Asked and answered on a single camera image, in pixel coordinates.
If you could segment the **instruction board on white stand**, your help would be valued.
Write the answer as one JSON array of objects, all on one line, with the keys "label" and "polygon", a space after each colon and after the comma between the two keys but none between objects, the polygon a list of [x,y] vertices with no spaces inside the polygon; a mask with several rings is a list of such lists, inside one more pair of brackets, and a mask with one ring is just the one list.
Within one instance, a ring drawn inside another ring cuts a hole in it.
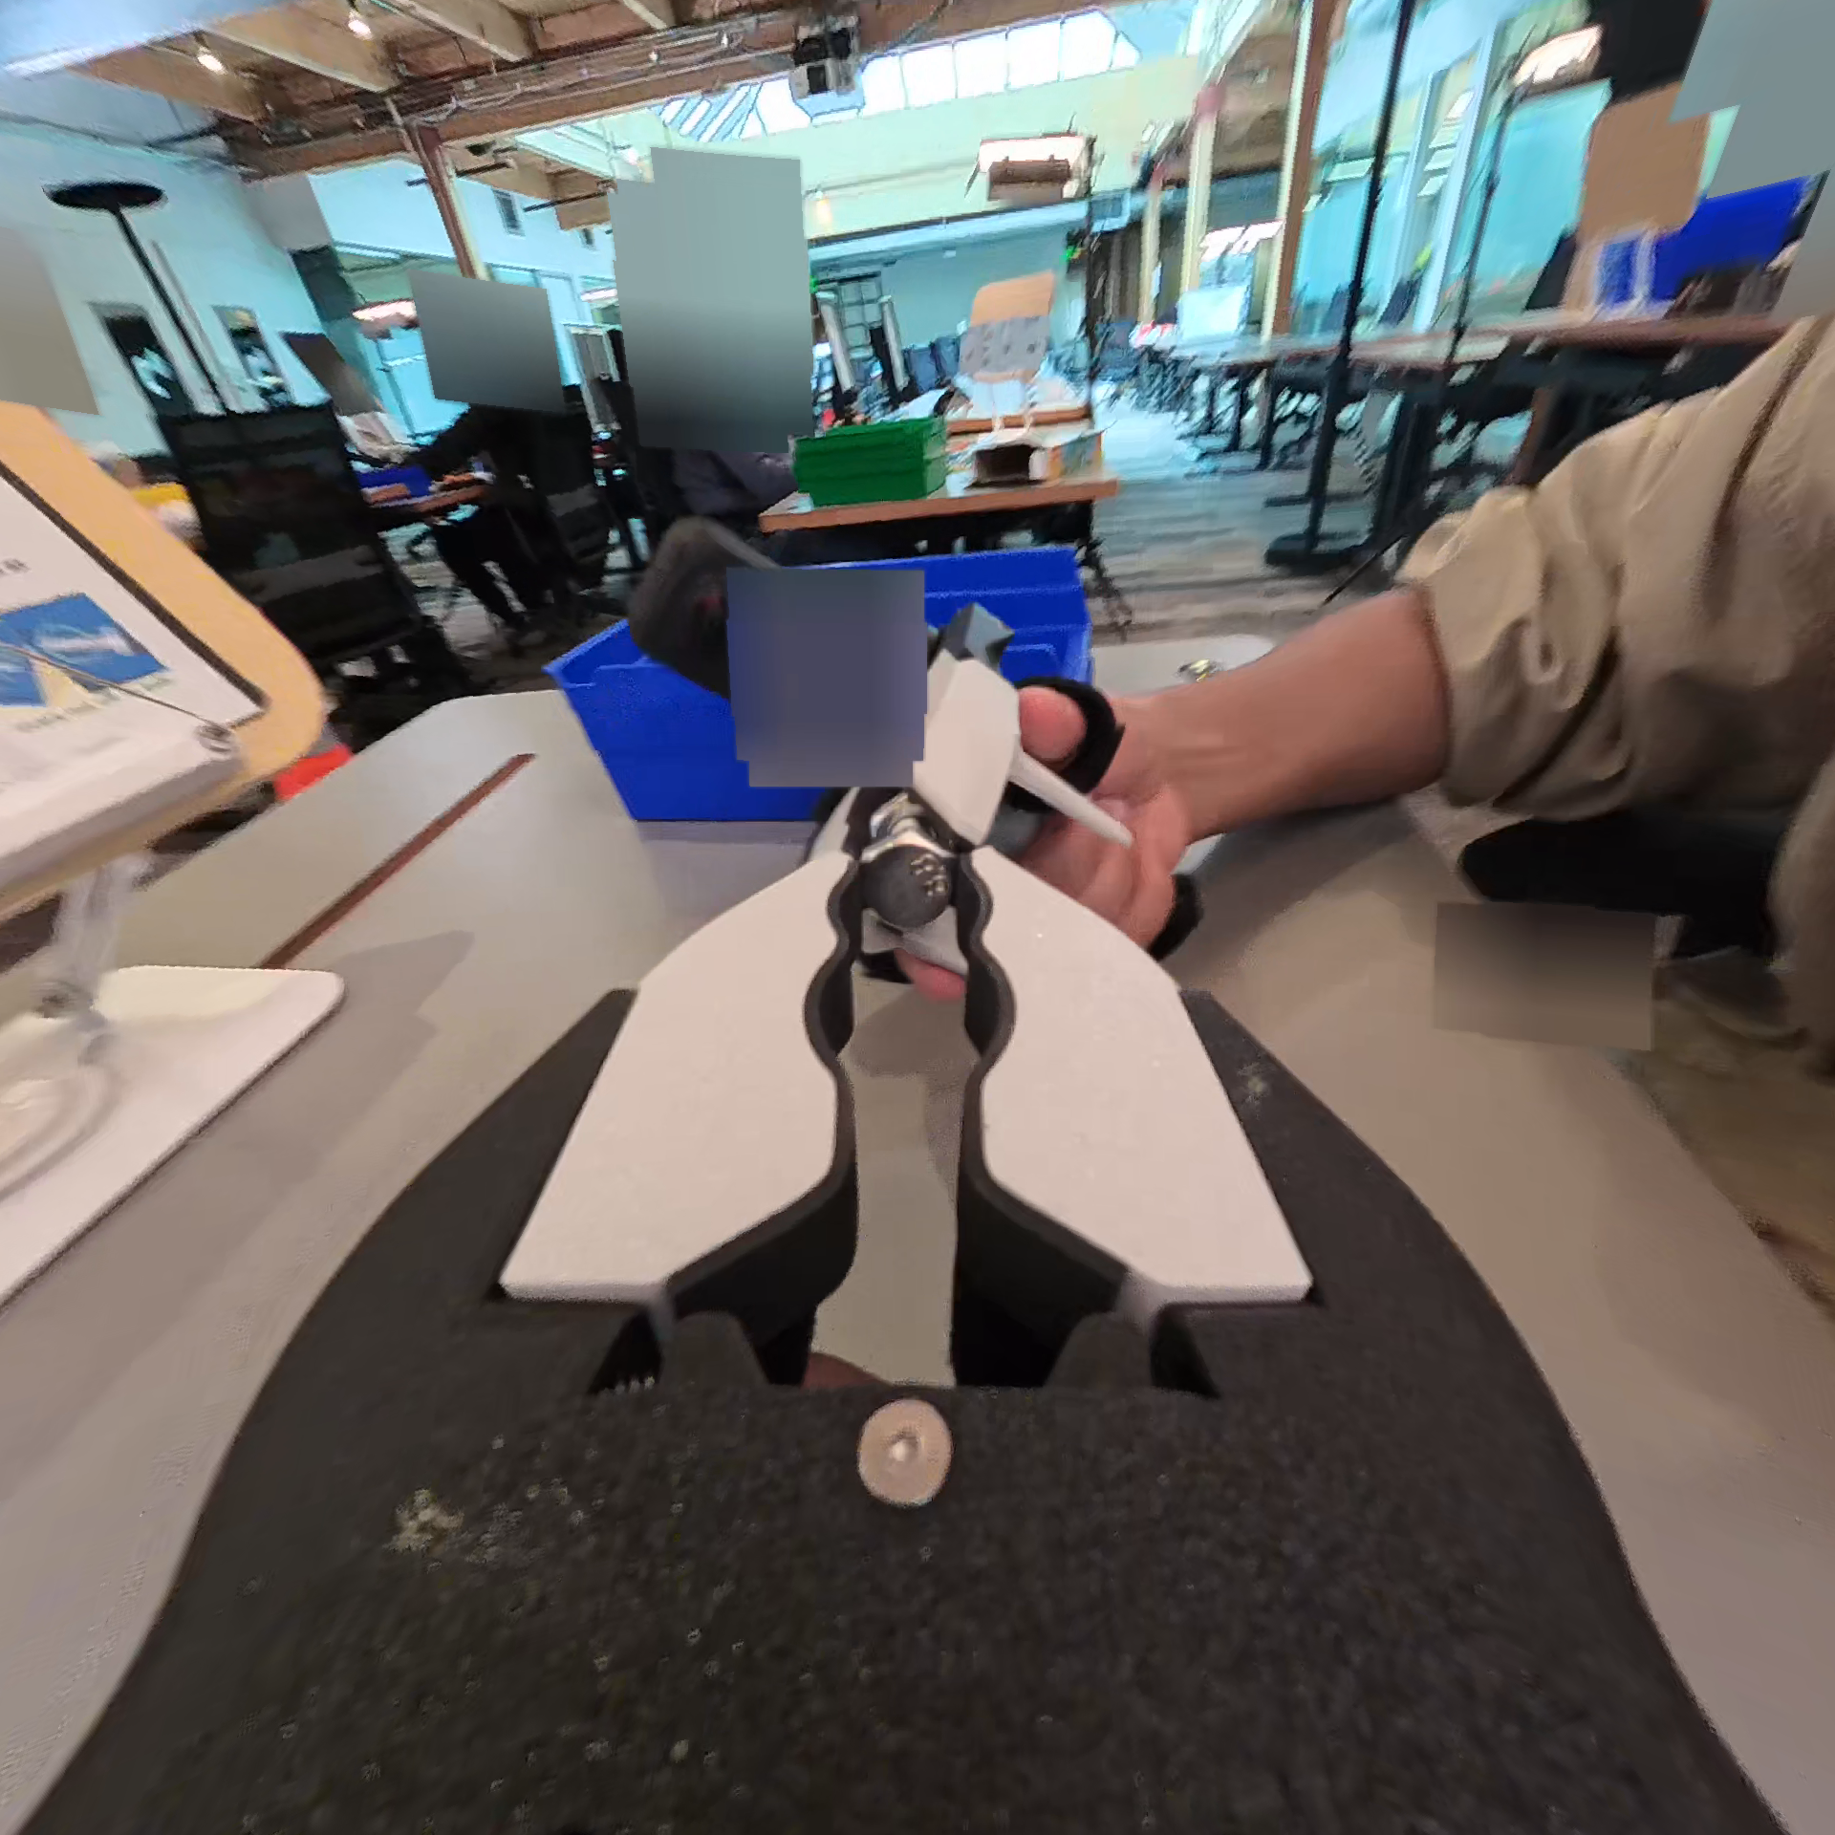
[{"label": "instruction board on white stand", "polygon": [[1,1023],[1,1298],[327,1023],[320,971],[116,963],[157,842],[301,762],[297,649],[43,409],[1,409],[3,917],[55,904]]}]

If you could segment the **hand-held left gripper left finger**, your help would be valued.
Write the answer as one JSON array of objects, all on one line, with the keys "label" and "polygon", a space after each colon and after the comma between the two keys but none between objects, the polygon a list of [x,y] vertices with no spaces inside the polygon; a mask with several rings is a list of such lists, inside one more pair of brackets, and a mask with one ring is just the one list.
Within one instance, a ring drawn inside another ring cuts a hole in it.
[{"label": "hand-held left gripper left finger", "polygon": [[641,976],[498,1286],[668,1338],[811,1323],[856,1254],[856,860],[814,857]]}]

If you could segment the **blue bin with black divider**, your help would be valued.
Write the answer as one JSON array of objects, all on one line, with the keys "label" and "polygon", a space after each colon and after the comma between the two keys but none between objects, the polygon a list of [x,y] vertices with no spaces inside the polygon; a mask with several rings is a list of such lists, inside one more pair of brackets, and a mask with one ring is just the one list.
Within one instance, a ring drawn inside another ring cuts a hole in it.
[{"label": "blue bin with black divider", "polygon": [[[995,667],[1014,687],[1091,681],[1083,570],[1065,544],[848,562],[837,570],[920,574],[932,633],[968,607],[988,611],[1007,627]],[[581,642],[546,672],[633,819],[800,821],[827,793],[825,787],[754,787],[727,704],[651,660],[629,622]]]}]

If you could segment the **person's right hand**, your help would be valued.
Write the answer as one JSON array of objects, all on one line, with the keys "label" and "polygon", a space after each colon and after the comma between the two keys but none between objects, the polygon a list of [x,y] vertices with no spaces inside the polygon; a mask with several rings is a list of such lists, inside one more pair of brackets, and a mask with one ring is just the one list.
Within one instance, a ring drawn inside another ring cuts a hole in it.
[{"label": "person's right hand", "polygon": [[1018,722],[1025,754],[1079,787],[1132,842],[1106,842],[1045,810],[1023,814],[1023,838],[1001,850],[1148,956],[1169,956],[1194,930],[1202,900],[1180,870],[1194,832],[1157,762],[1146,702],[1109,702],[1085,684],[1032,680],[1018,693]]}]

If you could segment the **wooden side table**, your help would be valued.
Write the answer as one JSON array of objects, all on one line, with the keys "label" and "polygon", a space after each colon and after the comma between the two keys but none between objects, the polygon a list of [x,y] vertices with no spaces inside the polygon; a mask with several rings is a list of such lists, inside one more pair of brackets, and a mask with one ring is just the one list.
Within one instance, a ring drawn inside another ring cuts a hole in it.
[{"label": "wooden side table", "polygon": [[988,524],[1018,532],[1040,524],[1069,527],[1069,541],[1087,546],[1095,537],[1095,509],[1123,492],[1123,478],[1091,469],[1014,487],[977,487],[953,477],[927,495],[876,499],[818,506],[808,494],[790,494],[758,515],[764,535],[817,535],[834,532],[903,532],[917,524]]}]

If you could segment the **black mesh office chair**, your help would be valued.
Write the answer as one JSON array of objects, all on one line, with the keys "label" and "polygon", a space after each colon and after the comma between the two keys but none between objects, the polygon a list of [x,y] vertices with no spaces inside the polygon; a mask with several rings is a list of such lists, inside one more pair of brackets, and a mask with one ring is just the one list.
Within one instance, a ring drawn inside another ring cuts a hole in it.
[{"label": "black mesh office chair", "polygon": [[209,568],[306,657],[356,722],[473,681],[389,550],[327,404],[162,419]]}]

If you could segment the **black floor lamp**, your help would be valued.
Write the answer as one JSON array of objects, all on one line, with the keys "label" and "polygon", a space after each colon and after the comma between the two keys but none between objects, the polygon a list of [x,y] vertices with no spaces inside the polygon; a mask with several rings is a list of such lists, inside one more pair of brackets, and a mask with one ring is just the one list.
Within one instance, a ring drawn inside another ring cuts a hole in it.
[{"label": "black floor lamp", "polygon": [[138,179],[79,179],[79,182],[64,182],[59,186],[43,187],[43,196],[59,209],[73,211],[73,214],[93,214],[112,218],[118,228],[126,250],[141,272],[145,285],[152,290],[155,301],[163,310],[166,319],[169,321],[172,333],[177,333],[178,343],[184,345],[186,353],[189,356],[191,367],[197,369],[199,378],[206,383],[209,396],[216,399],[219,411],[226,416],[236,416],[238,409],[231,407],[228,398],[219,387],[219,378],[213,374],[211,362],[206,358],[199,341],[191,335],[189,323],[186,321],[184,312],[177,307],[172,289],[166,285],[162,273],[151,262],[149,250],[138,236],[132,228],[132,216],[149,211],[157,206],[166,204],[166,194],[143,182]]}]

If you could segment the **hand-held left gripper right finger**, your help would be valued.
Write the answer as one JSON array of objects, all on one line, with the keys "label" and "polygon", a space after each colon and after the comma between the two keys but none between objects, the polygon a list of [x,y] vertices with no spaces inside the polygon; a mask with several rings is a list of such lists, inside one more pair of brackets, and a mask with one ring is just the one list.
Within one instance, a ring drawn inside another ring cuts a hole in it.
[{"label": "hand-held left gripper right finger", "polygon": [[989,848],[960,873],[960,1286],[1043,1349],[1090,1315],[1294,1304],[1314,1281],[1169,973]]}]

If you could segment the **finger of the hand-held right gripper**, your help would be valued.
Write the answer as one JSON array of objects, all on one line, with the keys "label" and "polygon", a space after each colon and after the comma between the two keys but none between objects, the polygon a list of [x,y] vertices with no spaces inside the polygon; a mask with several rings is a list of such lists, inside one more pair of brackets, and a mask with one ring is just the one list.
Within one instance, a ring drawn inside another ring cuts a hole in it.
[{"label": "finger of the hand-held right gripper", "polygon": [[936,652],[925,676],[920,807],[956,850],[972,852],[993,835],[1012,791],[1101,842],[1132,848],[1124,823],[1025,749],[1018,689],[979,657]]}]

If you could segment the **small background instruction board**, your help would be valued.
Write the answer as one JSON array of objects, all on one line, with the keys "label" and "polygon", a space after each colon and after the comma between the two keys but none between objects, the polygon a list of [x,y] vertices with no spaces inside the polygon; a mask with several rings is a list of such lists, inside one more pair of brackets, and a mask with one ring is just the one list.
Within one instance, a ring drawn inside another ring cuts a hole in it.
[{"label": "small background instruction board", "polygon": [[1055,290],[1053,268],[982,285],[956,341],[954,380],[1030,384],[1049,353]]}]

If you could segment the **green crate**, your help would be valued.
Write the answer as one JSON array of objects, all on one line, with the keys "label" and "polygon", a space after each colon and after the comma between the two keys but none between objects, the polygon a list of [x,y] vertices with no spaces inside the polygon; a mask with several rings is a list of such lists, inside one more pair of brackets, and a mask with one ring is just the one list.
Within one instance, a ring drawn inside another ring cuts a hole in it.
[{"label": "green crate", "polygon": [[947,480],[947,421],[832,423],[790,443],[790,467],[818,512],[931,499]]}]

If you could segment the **steel hex bolt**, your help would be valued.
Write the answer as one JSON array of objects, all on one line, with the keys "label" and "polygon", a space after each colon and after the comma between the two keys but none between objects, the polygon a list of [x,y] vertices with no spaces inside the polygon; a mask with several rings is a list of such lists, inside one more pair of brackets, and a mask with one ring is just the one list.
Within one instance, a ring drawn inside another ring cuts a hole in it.
[{"label": "steel hex bolt", "polygon": [[906,938],[954,907],[954,836],[927,807],[894,796],[869,814],[858,850],[863,909],[879,929]]}]

